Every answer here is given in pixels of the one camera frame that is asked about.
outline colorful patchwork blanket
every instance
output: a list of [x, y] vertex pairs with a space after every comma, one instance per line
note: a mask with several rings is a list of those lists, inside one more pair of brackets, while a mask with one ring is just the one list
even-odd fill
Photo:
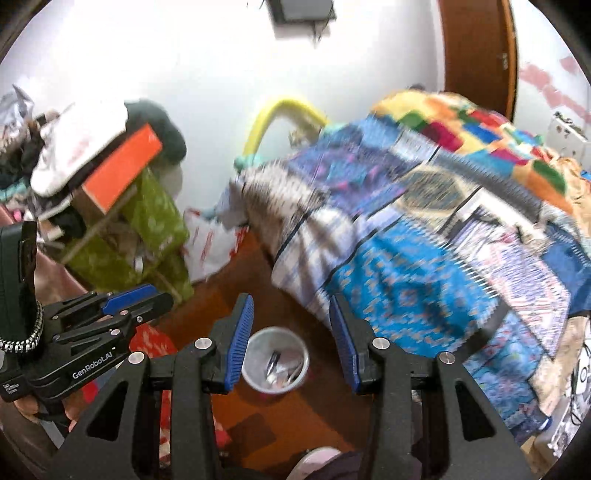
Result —
[[518, 130], [499, 113], [454, 93], [417, 90], [397, 92], [373, 112], [483, 164], [499, 177], [513, 179], [574, 216], [585, 236], [591, 236], [591, 183], [581, 177], [580, 166], [559, 159], [543, 147], [540, 137]]
[[[474, 114], [446, 108], [448, 120]], [[496, 150], [504, 141], [512, 171], [485, 159], [491, 142], [462, 134], [464, 150], [442, 148], [417, 115], [420, 133], [384, 113], [244, 170], [217, 214], [249, 222], [275, 259], [273, 283], [327, 326], [329, 298], [342, 293], [406, 351], [453, 351], [524, 441], [564, 394], [591, 309], [587, 236], [559, 194], [563, 177], [545, 160], [515, 160], [505, 137]], [[478, 115], [467, 124], [484, 130]], [[472, 148], [480, 157], [468, 142], [484, 147]], [[516, 176], [526, 164], [531, 175]], [[536, 194], [542, 181], [546, 196]]]

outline wooden floor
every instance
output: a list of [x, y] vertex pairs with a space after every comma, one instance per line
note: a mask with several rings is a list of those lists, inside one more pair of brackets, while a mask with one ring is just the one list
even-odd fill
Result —
[[206, 336], [215, 320], [232, 310], [237, 296], [254, 298], [253, 333], [280, 325], [301, 336], [310, 351], [305, 384], [284, 396], [260, 394], [240, 380], [234, 391], [212, 398], [213, 413], [230, 434], [230, 461], [283, 480], [307, 449], [361, 449], [369, 425], [369, 397], [345, 384], [331, 333], [289, 295], [271, 285], [271, 267], [249, 234], [221, 272], [195, 288], [194, 297], [159, 328], [177, 347]]

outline wooden door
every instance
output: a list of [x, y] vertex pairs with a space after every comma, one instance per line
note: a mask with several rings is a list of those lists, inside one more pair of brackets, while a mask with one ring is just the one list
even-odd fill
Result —
[[509, 0], [439, 0], [448, 92], [512, 119], [517, 47]]

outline cardboard box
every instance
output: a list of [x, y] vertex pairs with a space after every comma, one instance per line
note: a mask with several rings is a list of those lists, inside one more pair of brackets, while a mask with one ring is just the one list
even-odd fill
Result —
[[73, 207], [87, 225], [109, 212], [122, 193], [162, 151], [162, 143], [146, 124], [132, 134], [86, 179], [74, 194]]

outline pink cloth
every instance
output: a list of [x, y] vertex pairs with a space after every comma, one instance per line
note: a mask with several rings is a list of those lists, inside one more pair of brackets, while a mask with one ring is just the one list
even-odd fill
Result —
[[[4, 208], [0, 208], [0, 226], [10, 225], [14, 219]], [[37, 252], [35, 269], [35, 295], [42, 305], [72, 299], [86, 293], [63, 265], [54, 262], [41, 252]]]

